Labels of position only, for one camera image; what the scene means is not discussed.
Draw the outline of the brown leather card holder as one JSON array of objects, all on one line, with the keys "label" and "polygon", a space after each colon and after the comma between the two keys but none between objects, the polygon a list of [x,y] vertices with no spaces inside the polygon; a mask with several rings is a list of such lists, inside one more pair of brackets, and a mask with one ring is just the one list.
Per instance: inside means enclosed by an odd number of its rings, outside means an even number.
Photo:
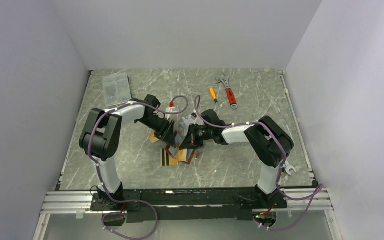
[{"label": "brown leather card holder", "polygon": [[163,167],[177,166],[179,163],[189,165],[192,160],[198,158],[199,152],[197,149],[180,149],[180,145],[184,139],[177,131],[174,132],[174,137],[176,141],[176,148],[167,145],[162,149],[161,165]]}]

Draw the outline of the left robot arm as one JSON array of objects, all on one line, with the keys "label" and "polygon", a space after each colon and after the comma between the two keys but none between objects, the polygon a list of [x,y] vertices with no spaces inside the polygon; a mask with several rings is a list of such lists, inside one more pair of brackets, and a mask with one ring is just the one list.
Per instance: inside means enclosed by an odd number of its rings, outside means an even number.
[{"label": "left robot arm", "polygon": [[144,100],[132,98],[125,104],[111,108],[93,108],[87,117],[79,139],[79,146],[95,165],[99,179],[99,193],[111,210],[124,203],[123,184],[115,166],[121,129],[130,123],[141,123],[153,130],[154,136],[171,147],[176,147],[175,122],[158,116],[160,101],[153,95]]}]

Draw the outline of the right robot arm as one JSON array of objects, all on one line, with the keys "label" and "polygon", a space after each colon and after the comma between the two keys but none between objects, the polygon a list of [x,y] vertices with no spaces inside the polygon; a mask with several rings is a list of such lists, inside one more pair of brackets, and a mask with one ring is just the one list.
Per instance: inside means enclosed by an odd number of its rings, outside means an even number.
[{"label": "right robot arm", "polygon": [[267,115],[258,121],[227,125],[213,109],[209,109],[199,118],[203,124],[188,126],[179,149],[199,149],[208,140],[222,146],[249,143],[262,162],[255,200],[260,207],[269,207],[278,192],[281,167],[294,148],[292,138]]}]

